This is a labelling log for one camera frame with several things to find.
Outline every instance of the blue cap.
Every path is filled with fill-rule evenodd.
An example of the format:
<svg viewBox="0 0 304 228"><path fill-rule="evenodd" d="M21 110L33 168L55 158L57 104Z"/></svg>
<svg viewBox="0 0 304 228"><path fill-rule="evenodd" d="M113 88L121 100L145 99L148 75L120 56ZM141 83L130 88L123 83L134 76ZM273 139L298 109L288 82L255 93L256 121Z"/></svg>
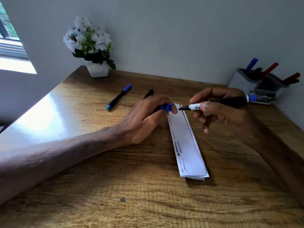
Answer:
<svg viewBox="0 0 304 228"><path fill-rule="evenodd" d="M172 110L172 106L173 106L173 103L163 104L163 105L157 107L157 108L155 109L155 111L158 111L158 110L160 110L160 109L163 109L163 110L165 110L165 111L168 113L168 112L170 112L170 111Z"/></svg>
<svg viewBox="0 0 304 228"><path fill-rule="evenodd" d="M123 91L127 92L129 89L131 89L131 87L132 87L132 84L129 84L123 89Z"/></svg>
<svg viewBox="0 0 304 228"><path fill-rule="evenodd" d="M248 95L248 96L249 96L249 102L257 100L257 96L256 95Z"/></svg>

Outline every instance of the white wall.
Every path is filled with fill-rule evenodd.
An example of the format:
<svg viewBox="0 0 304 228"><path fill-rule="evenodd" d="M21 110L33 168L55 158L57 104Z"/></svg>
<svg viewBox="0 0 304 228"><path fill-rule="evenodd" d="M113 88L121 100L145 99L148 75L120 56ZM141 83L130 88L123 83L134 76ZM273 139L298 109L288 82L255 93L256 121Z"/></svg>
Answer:
<svg viewBox="0 0 304 228"><path fill-rule="evenodd" d="M1 1L38 73L27 84L44 86L24 89L35 100L83 64L62 42L76 15L105 23L118 70L228 84L258 57L264 68L279 62L281 77L304 72L304 0ZM296 100L284 97L279 107L303 129L301 86L288 91Z"/></svg>

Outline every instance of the wood grain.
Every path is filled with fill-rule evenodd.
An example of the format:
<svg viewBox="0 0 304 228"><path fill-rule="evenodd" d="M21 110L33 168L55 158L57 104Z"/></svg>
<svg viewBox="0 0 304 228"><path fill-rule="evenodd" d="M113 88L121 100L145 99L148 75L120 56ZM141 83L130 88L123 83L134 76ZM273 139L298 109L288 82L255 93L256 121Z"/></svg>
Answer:
<svg viewBox="0 0 304 228"><path fill-rule="evenodd" d="M132 90L107 112L108 102L129 83ZM151 88L187 104L210 85L218 86L121 71L92 79L80 67L0 135L0 152L113 125ZM273 105L252 108L304 156L302 130ZM142 144L90 158L3 204L0 227L304 226L303 210L254 150L220 123L205 135L187 115L210 174L206 181L179 176L164 120Z"/></svg>

